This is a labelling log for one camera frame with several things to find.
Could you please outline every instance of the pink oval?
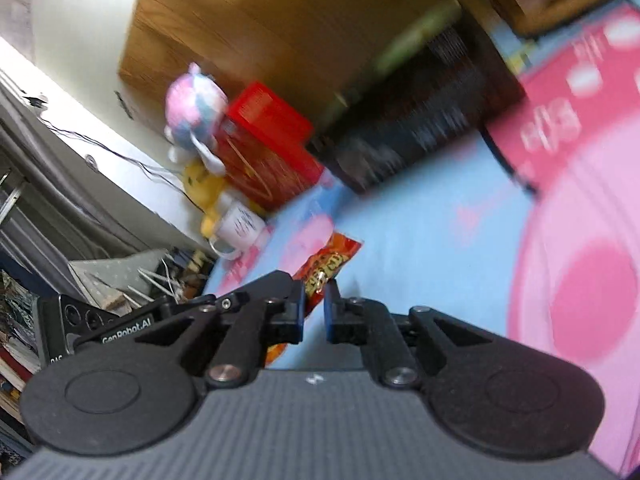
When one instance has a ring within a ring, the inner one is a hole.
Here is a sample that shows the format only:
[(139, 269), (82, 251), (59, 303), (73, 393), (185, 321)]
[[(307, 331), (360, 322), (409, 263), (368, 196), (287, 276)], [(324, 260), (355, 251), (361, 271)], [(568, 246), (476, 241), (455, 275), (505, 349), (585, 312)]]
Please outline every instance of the pink oval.
[(585, 362), (611, 352), (631, 326), (637, 295), (629, 254), (609, 241), (590, 245), (562, 277), (551, 304), (559, 354)]

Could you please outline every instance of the white mug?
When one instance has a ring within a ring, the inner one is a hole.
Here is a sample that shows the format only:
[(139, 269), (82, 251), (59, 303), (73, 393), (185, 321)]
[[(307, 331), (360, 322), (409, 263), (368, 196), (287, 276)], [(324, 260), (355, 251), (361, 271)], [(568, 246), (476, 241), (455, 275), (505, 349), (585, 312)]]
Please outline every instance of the white mug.
[[(262, 218), (236, 200), (218, 221), (213, 236), (209, 239), (209, 245), (220, 258), (235, 260), (255, 243), (265, 225)], [(219, 240), (226, 242), (234, 250), (221, 251), (216, 247)]]

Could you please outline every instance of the orange candy wrapper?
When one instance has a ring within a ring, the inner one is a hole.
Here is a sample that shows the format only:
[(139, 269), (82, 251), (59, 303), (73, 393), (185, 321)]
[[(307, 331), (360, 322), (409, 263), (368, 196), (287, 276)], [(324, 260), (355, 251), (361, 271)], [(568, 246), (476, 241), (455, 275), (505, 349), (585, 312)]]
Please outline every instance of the orange candy wrapper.
[[(351, 260), (362, 247), (360, 242), (351, 240), (340, 233), (333, 233), (326, 245), (316, 254), (309, 257), (306, 263), (293, 275), (294, 280), (302, 280), (305, 285), (306, 310), (305, 317), (318, 306), (324, 298), (324, 284), (334, 278), (342, 266)], [(267, 350), (266, 363), (276, 360), (286, 344), (279, 344)]]

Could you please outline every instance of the screw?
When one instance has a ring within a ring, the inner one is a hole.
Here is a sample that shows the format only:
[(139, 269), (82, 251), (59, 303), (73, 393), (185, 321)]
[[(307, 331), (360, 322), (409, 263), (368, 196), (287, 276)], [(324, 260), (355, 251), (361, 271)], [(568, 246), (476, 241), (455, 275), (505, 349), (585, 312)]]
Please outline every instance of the screw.
[(385, 374), (385, 383), (390, 386), (407, 386), (415, 382), (418, 378), (418, 373), (412, 368), (404, 366), (391, 368)]
[(209, 378), (219, 383), (235, 381), (241, 376), (242, 370), (234, 365), (217, 365), (209, 370)]

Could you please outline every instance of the black box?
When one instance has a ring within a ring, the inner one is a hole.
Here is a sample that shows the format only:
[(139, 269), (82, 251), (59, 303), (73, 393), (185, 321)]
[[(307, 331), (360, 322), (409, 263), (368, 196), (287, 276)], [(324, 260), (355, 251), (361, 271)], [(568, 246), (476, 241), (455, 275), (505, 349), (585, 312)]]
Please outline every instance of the black box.
[(447, 0), (338, 95), (306, 148), (347, 186), (364, 192), (524, 95), (479, 23)]

